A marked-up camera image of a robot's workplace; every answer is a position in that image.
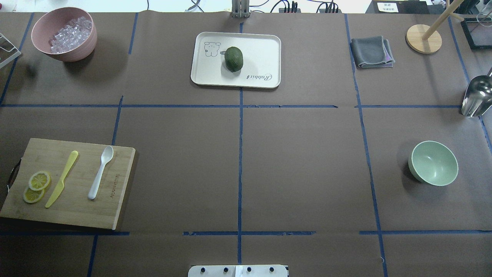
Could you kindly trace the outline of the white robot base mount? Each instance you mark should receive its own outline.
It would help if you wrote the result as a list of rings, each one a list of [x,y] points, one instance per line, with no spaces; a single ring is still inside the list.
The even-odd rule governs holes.
[[[288,266],[260,265],[196,265],[188,270],[188,277],[288,277]]]

